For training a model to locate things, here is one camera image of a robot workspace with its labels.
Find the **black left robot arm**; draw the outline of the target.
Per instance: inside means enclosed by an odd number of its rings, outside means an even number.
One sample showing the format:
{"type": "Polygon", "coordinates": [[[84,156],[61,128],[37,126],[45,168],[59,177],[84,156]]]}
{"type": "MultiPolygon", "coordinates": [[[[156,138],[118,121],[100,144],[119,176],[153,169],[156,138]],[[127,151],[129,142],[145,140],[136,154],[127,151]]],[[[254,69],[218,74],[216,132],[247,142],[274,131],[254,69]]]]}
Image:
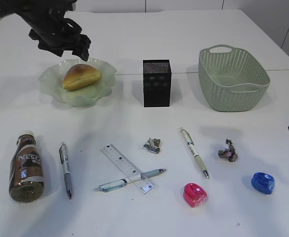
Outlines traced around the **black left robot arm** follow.
{"type": "Polygon", "coordinates": [[[70,18],[74,0],[0,0],[0,18],[19,15],[30,27],[29,37],[38,41],[38,48],[61,57],[64,51],[87,61],[91,40],[70,18]]]}

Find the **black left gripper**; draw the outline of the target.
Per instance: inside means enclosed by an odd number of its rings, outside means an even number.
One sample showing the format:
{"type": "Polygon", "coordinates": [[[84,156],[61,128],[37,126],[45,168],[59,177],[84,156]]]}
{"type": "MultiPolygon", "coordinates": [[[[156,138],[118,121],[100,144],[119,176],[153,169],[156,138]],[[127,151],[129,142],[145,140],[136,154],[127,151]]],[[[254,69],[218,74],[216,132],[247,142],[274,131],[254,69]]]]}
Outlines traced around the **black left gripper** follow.
{"type": "Polygon", "coordinates": [[[72,19],[66,18],[74,4],[23,4],[18,15],[31,27],[29,37],[38,41],[38,48],[61,57],[71,51],[83,61],[89,59],[91,40],[82,34],[82,28],[72,19]]]}

